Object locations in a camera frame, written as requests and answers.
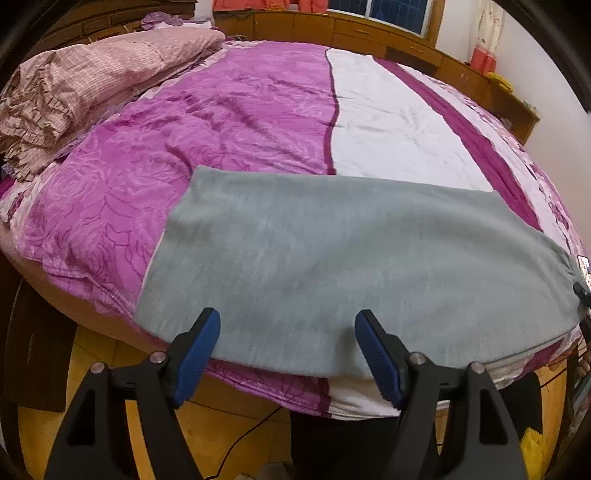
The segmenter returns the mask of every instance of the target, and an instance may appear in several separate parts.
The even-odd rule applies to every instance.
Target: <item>white stripe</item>
[[[406,72],[414,76],[417,80],[427,85],[431,90],[440,95],[446,102],[454,107],[462,116],[464,116],[474,127],[486,138],[488,138],[496,152],[505,160],[509,169],[512,171],[517,183],[530,201],[542,231],[559,244],[566,251],[569,248],[564,238],[564,233],[556,223],[556,217],[548,205],[548,201],[543,192],[540,191],[538,180],[532,176],[531,172],[523,161],[517,156],[513,149],[501,138],[495,129],[485,122],[478,112],[467,106],[460,99],[452,95],[445,88],[442,88],[437,82],[433,81],[427,75],[422,74],[410,67],[402,66]]]
[[[491,192],[441,115],[370,56],[330,49],[339,116],[332,134],[337,174]]]

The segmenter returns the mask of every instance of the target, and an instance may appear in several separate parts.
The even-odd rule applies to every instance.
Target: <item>window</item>
[[[329,0],[329,9],[361,15],[425,36],[432,0]]]

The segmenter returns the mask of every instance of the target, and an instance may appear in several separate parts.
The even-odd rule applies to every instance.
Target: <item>curtain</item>
[[[503,30],[505,11],[492,0],[480,0],[474,19],[472,43],[474,52],[470,67],[482,74],[494,72],[496,46]]]

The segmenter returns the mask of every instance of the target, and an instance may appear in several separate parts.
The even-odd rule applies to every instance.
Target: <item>black cable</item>
[[[581,353],[581,355],[579,355],[579,360],[581,360],[583,358],[583,355],[587,353],[587,352],[583,352]],[[564,372],[566,372],[567,367],[564,367],[560,372],[558,372],[555,376],[553,376],[552,378],[550,378],[550,380],[548,380],[545,384],[540,385],[540,388],[544,388],[546,385],[548,385],[550,382],[553,382],[554,380],[556,380],[560,375],[562,375]]]
[[[556,380],[560,375],[562,375],[564,372],[566,372],[566,367],[564,367],[560,372],[558,372],[555,376],[553,376],[552,378],[550,378],[550,380],[548,380],[545,384],[540,385],[540,388],[544,388],[546,385],[548,385],[550,382],[553,382],[554,380]]]
[[[207,478],[205,478],[203,480],[215,480],[216,478],[219,478],[219,476],[222,474],[222,469],[223,469],[224,464],[226,463],[226,460],[228,459],[228,456],[232,452],[232,449],[238,444],[238,442],[240,442],[240,440],[242,440],[250,432],[253,432],[258,427],[260,427],[263,423],[265,423],[267,420],[269,420],[275,413],[277,413],[278,411],[280,411],[282,408],[283,407],[276,408],[271,413],[269,413],[269,415],[267,415],[264,419],[262,419],[259,423],[257,423],[253,428],[251,428],[250,430],[248,430],[246,433],[243,433],[240,436],[240,438],[238,440],[236,440],[232,444],[232,446],[230,447],[230,449],[226,452],[226,455],[224,456],[224,458],[222,460],[222,463],[220,464],[220,468],[217,469],[217,473],[214,476],[208,476]]]

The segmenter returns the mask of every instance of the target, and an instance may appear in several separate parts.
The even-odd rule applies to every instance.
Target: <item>gray cloth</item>
[[[371,377],[353,332],[371,309],[434,362],[465,367],[580,320],[569,254],[497,193],[199,167],[172,211],[135,321],[164,340],[220,312],[213,356],[315,377]]]

